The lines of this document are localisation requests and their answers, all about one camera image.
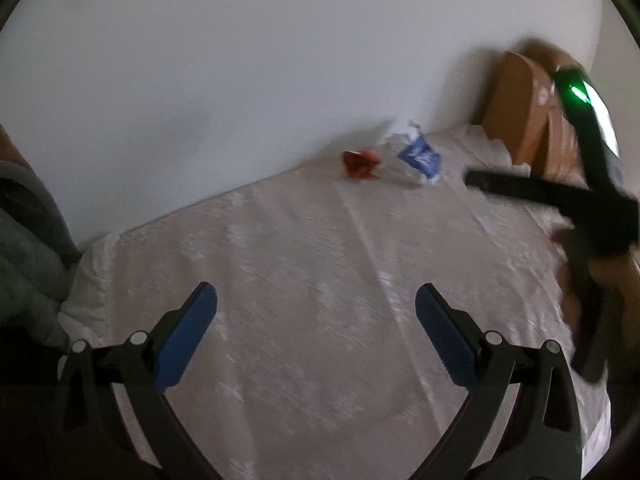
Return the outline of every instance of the white bedsheet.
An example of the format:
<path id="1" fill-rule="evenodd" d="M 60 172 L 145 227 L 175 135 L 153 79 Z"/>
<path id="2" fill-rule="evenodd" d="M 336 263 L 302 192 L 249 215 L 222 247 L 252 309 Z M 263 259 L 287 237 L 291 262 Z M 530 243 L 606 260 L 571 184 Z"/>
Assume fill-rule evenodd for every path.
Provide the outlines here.
<path id="1" fill-rule="evenodd" d="M 434 185 L 349 182 L 326 160 L 111 235 L 84 255 L 64 326 L 120 343 L 208 281 L 218 314 L 167 397 L 225 478 L 408 478 L 466 394 L 415 318 L 420 285 L 433 282 L 482 330 L 572 352 L 545 232 L 555 217 L 465 189 L 465 166 L 508 164 L 481 128 L 428 140 L 443 156 Z M 604 384 L 573 378 L 585 473 L 609 445 L 609 399 Z M 122 409 L 154 462 L 126 400 Z"/>

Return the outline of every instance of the green light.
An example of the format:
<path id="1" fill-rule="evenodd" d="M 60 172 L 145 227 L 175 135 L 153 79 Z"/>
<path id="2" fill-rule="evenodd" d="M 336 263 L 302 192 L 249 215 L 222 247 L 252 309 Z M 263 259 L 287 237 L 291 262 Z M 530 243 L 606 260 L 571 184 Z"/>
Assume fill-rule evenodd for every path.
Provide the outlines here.
<path id="1" fill-rule="evenodd" d="M 585 103 L 591 104 L 591 100 L 582 90 L 576 88 L 575 86 L 571 86 L 571 92 L 573 92 L 580 101 L 584 101 Z"/>

